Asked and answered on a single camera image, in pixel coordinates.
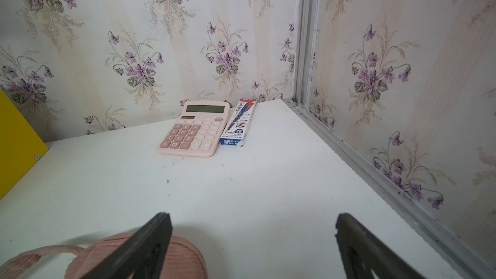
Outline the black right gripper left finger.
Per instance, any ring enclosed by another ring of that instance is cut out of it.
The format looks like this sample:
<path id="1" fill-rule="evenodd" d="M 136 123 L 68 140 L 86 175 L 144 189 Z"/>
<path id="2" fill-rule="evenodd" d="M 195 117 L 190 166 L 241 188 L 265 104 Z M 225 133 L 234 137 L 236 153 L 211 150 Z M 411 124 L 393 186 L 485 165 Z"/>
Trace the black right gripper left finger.
<path id="1" fill-rule="evenodd" d="M 84 278 L 159 278 L 170 244 L 170 215 L 158 213 Z"/>

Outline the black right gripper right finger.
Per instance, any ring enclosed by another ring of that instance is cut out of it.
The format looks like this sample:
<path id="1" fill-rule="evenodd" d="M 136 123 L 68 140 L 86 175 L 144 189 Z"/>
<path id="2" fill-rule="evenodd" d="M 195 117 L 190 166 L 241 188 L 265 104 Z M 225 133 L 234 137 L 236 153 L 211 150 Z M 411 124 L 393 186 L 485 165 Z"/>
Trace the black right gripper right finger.
<path id="1" fill-rule="evenodd" d="M 351 214 L 340 214 L 336 229 L 335 237 L 347 278 L 423 277 Z"/>

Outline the pink corduroy handbag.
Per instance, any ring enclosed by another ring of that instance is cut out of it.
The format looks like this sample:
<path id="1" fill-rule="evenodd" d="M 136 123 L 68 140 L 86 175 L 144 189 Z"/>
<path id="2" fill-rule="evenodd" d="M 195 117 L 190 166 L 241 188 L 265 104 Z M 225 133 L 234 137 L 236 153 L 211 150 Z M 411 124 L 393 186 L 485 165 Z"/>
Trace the pink corduroy handbag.
<path id="1" fill-rule="evenodd" d="M 1 266 L 1 278 L 17 278 L 51 254 L 71 253 L 75 259 L 66 278 L 207 278 L 198 248 L 174 236 L 169 222 L 148 224 L 136 233 L 121 233 L 87 248 L 51 245 L 26 251 Z"/>

